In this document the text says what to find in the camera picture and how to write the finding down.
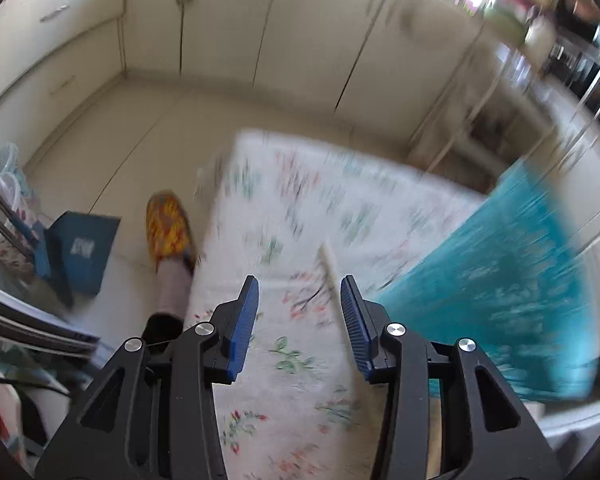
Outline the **teal perforated plastic basket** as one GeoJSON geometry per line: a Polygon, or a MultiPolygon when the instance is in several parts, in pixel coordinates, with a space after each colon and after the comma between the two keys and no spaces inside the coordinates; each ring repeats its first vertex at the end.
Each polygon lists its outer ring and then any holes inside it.
{"type": "Polygon", "coordinates": [[[389,318],[423,337],[473,339],[524,400],[591,392],[598,322],[553,191],[516,162],[439,247],[382,292],[389,318]]]}

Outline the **floral tablecloth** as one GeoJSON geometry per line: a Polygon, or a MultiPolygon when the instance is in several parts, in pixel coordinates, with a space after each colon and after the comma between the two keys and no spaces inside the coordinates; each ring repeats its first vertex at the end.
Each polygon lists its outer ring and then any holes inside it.
{"type": "Polygon", "coordinates": [[[232,479],[365,479],[386,392],[352,356],[339,283],[375,298],[482,204],[448,180],[332,144],[244,130],[201,170],[210,209],[187,319],[210,318],[254,276],[244,369],[214,390],[232,479]]]}

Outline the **yellow patterned left slipper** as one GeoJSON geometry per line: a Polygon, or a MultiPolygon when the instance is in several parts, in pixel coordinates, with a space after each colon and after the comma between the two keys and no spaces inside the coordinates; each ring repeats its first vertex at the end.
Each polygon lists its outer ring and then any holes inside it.
{"type": "Polygon", "coordinates": [[[189,226],[188,215],[178,196],[161,191],[146,206],[146,240],[148,254],[155,267],[163,260],[174,259],[194,272],[197,248],[189,226]]]}

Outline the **blue dustpan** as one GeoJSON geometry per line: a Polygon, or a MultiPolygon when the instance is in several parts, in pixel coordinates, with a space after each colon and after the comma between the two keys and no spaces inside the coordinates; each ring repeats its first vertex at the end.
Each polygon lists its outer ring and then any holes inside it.
{"type": "Polygon", "coordinates": [[[66,307],[73,306],[76,292],[89,297],[99,293],[120,222],[116,217],[66,211],[48,228],[35,223],[35,273],[66,307]]]}

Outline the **white storage trolley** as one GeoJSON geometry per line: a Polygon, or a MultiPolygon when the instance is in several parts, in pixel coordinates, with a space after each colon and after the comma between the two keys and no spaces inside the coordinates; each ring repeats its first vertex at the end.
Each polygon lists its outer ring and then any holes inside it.
{"type": "Polygon", "coordinates": [[[406,161],[489,193],[510,166],[555,131],[533,93],[537,82],[524,50],[478,39],[412,135],[406,161]]]}

